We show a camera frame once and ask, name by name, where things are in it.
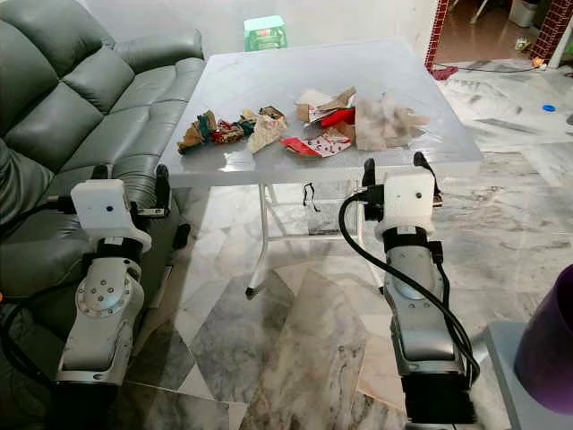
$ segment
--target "black strap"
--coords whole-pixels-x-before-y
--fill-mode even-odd
[[[303,197],[303,206],[306,206],[306,200],[308,198],[308,194],[306,191],[306,187],[309,186],[311,188],[312,194],[311,194],[311,203],[312,203],[312,207],[314,208],[315,212],[320,212],[321,210],[319,208],[316,207],[316,204],[314,204],[314,187],[312,186],[312,182],[309,182],[308,184],[306,184],[303,187],[303,191],[304,191],[304,197]]]

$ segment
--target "marble floor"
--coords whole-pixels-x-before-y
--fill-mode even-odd
[[[573,80],[460,70],[438,85],[483,152],[478,176],[439,178],[444,205],[435,211],[451,308],[476,335],[492,320],[525,321],[573,261]],[[544,112],[545,103],[557,111]],[[345,187],[317,184],[317,198]],[[300,185],[277,191],[302,200]],[[192,190],[184,213],[192,238],[144,321],[116,427],[403,428],[390,311],[346,243],[271,244],[265,289],[245,299],[261,245],[257,198],[254,186]],[[280,216],[292,231],[333,225],[302,204]],[[366,244],[380,254],[373,227]],[[272,220],[270,228],[278,233]],[[507,429],[489,358],[482,369],[472,391],[478,428]]]

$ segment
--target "sofa cushion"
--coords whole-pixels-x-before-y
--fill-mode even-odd
[[[117,101],[112,112],[147,106],[156,101],[180,100],[187,102],[201,77],[204,62],[187,58],[175,65],[138,73],[132,84]]]
[[[8,297],[26,297],[60,282],[78,280],[91,250],[75,215],[42,211],[26,219],[0,246],[0,285]]]
[[[155,204],[155,169],[159,157],[139,155],[119,159],[112,168],[111,176],[124,181],[129,200],[140,208]]]
[[[56,172],[102,118],[88,101],[60,83],[5,140],[12,149]]]
[[[133,80],[133,70],[108,47],[87,57],[64,77],[64,82],[99,109],[109,112]]]
[[[122,152],[122,157],[145,154],[160,156],[186,107],[184,101],[177,100],[153,103],[148,107],[147,123],[135,142]]]
[[[47,168],[11,150],[0,139],[0,224],[36,206],[52,176]]]
[[[107,115],[62,167],[62,171],[113,164],[130,146],[149,119],[148,107],[134,107]]]
[[[49,187],[44,193],[43,200],[46,200],[50,195],[69,195],[72,188],[77,184],[91,178],[95,166],[96,165],[85,166],[83,168],[75,168],[58,173],[53,177],[52,182],[50,182]]]
[[[56,72],[18,29],[0,21],[0,135],[26,107],[57,85]]]
[[[175,78],[173,66],[159,67],[138,73],[111,111],[117,112],[150,105],[167,92]]]
[[[58,76],[69,73],[102,41],[110,47],[113,38],[74,0],[18,0],[0,4],[0,19],[36,45],[56,69]]]

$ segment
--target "black wire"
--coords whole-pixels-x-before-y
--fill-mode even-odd
[[[48,387],[49,390],[52,390],[53,385],[50,378],[42,372],[42,370],[26,355],[26,353],[20,348],[20,346],[12,339],[10,336],[10,329],[12,328],[12,324],[18,316],[18,314],[24,309],[25,307],[29,307],[33,302],[39,300],[42,297],[47,296],[53,292],[59,291],[60,289],[69,288],[72,285],[76,285],[77,281],[72,282],[65,282],[62,284],[54,285],[53,287],[49,287],[43,289],[27,298],[22,300],[21,302],[16,305],[16,307],[8,314],[6,317],[4,324],[0,325],[0,342],[2,344],[2,350],[6,355],[6,359],[10,362],[10,364],[18,369],[23,374],[27,375],[29,378],[33,379],[37,383],[41,383]]]
[[[488,70],[488,69],[473,69],[471,67],[459,67],[457,65],[445,65],[445,64],[437,64],[434,63],[434,65],[439,65],[440,67],[457,67],[459,70],[471,70],[473,72],[490,72],[490,73],[521,73],[521,72],[531,72],[532,70],[535,70],[537,67],[531,67],[529,69],[521,69],[521,70]]]
[[[452,330],[458,334],[457,336],[454,336],[453,340],[457,344],[459,351],[467,360],[468,366],[466,367],[466,372],[468,376],[468,388],[471,388],[471,384],[477,379],[477,377],[480,374],[480,366],[477,363],[477,361],[475,361],[475,358],[472,353],[472,343],[469,337],[467,336],[467,333],[464,330],[464,327],[461,324],[461,322],[434,294],[432,294],[430,291],[424,288],[417,281],[407,276],[405,273],[390,266],[389,264],[386,264],[382,260],[379,260],[372,254],[368,253],[359,244],[357,244],[356,241],[348,234],[345,221],[346,208],[351,202],[358,202],[362,196],[363,195],[361,193],[351,195],[346,200],[344,200],[342,206],[340,206],[340,211],[338,212],[338,224],[340,226],[340,233],[342,234],[344,239],[348,242],[348,244],[365,260],[380,267],[390,275],[406,283],[408,286],[412,287],[418,293],[422,294],[434,306],[440,309],[446,321],[450,321],[450,323],[452,324]],[[473,372],[469,370],[470,366],[473,367]]]
[[[448,279],[448,276],[446,275],[446,272],[444,271],[443,266],[441,265],[441,262],[436,262],[436,267],[438,268],[438,272],[441,275],[441,280],[442,280],[442,283],[444,286],[444,294],[442,297],[442,302],[443,302],[444,306],[446,306],[449,309],[449,290],[450,290],[449,279]],[[458,332],[455,330],[451,321],[447,318],[446,318],[446,326],[448,327],[449,335],[452,337],[452,339],[454,340],[454,342],[456,343],[458,348],[461,348],[461,344],[463,343],[462,339],[459,338]],[[471,383],[472,383],[472,367],[471,366],[469,366],[466,370],[466,379],[467,379],[467,382],[471,385]]]
[[[34,213],[38,213],[38,212],[43,211],[45,209],[51,209],[51,208],[53,208],[52,204],[44,203],[44,204],[40,204],[39,206],[36,206],[35,208],[30,209],[29,211],[19,213],[13,219],[10,219],[8,222],[0,225],[0,237],[2,237],[4,235],[4,233],[6,233],[7,231],[10,231],[13,227],[15,227],[16,224],[27,219],[30,215],[33,215]]]

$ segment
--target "table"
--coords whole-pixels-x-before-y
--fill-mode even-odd
[[[485,343],[500,383],[511,430],[570,430],[573,417],[556,414],[531,397],[513,370],[525,328],[521,322],[498,321],[491,322],[485,332]]]
[[[326,159],[303,158],[278,143],[254,156],[246,149],[245,142],[205,145],[184,156],[177,152],[176,143],[197,116],[208,109],[217,118],[235,121],[246,108],[258,110],[271,105],[286,116],[289,124],[286,137],[304,136],[303,124],[295,118],[295,101],[302,91],[314,88],[337,95],[351,86],[355,86],[359,96],[372,99],[387,92],[416,114],[428,116],[431,121],[424,128],[425,133],[414,138],[407,149],[369,152],[353,146]],[[269,242],[300,238],[269,237],[269,204],[275,202],[272,184],[359,180],[363,163],[370,157],[376,162],[380,179],[389,169],[412,166],[416,151],[423,152],[438,177],[472,175],[482,160],[481,152],[422,62],[399,40],[384,39],[212,56],[159,162],[168,167],[173,188],[259,186],[263,243],[247,289],[252,293]],[[360,239],[362,217],[360,211],[357,213],[361,221],[357,233]],[[339,235],[318,237],[340,238]]]

